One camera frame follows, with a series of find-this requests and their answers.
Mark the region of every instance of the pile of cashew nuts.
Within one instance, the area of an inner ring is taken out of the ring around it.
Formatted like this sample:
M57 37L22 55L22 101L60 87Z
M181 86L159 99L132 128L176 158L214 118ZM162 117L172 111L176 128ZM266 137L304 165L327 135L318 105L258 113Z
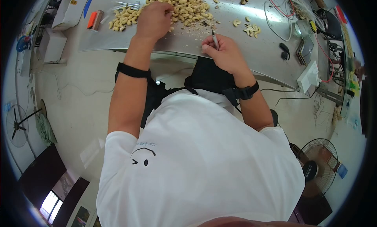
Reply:
M119 12L118 10L115 10L115 19L109 22L109 29L113 28L113 31L124 31L125 25L128 26L132 24L137 24L136 21L139 17L142 9L139 9L139 11L131 10L131 7L128 7L127 9L125 7L122 8L122 11Z
M248 16L245 17L245 20L247 22L250 22L250 18ZM241 24L241 20L235 19L233 20L233 26L238 27L239 24ZM245 24L246 29L243 31L247 33L248 36L254 36L255 38L258 38L258 34L261 33L261 27L258 27L256 24Z
M146 0L143 8L154 1L167 2L174 8L170 24L181 20L185 26L194 26L197 21L213 19L213 15L208 12L210 5L202 0Z

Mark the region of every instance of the right hand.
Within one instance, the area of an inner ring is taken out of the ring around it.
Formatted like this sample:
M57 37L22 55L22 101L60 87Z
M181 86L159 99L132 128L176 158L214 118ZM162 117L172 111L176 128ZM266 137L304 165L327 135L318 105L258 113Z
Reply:
M230 74L250 74L251 71L234 40L220 34L215 35L219 41L219 50L215 49L216 46L210 35L202 41L202 53L209 55L219 68Z
M150 40L155 44L165 36L170 27L172 5L166 2L154 1L146 6L138 18L135 37Z

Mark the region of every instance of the electric fan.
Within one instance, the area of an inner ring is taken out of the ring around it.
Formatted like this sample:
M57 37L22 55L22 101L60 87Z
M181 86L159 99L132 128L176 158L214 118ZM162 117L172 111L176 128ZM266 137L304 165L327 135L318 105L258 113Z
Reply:
M299 160L305 176L302 196L326 193L340 165L334 145L327 139L312 140L301 149Z
M6 130L9 140L18 148L26 143L28 136L29 123L28 118L38 112L42 112L46 116L46 106L43 99L40 101L41 108L26 117L25 110L20 105L13 105L6 116Z

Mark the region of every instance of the black wristband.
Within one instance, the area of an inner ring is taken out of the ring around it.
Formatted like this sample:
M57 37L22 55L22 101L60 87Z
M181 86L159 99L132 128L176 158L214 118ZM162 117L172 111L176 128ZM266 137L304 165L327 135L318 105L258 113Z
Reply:
M143 71L143 70L128 66L124 63L119 63L116 70L130 77L147 78L147 79L150 78L150 70Z
M238 88L236 98L247 100L253 97L253 94L259 90L259 84L256 81L252 87Z

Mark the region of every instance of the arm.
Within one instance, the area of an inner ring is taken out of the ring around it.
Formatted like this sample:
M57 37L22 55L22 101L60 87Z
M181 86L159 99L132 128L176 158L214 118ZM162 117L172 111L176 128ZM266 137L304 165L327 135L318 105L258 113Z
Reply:
M216 34L216 37L219 41L220 49L216 50L214 48L212 36L209 36L202 42L203 53L211 56L219 68L233 74L237 87L253 86L256 83L254 75L233 39L218 34ZM248 126L257 131L273 126L271 111L260 90L251 99L240 100L240 105L243 121Z
M124 64L147 71L153 47L170 27L173 8L168 3L153 2L139 16L136 35L131 39ZM147 95L147 79L119 73L109 109L107 133L125 131L139 137L140 123Z

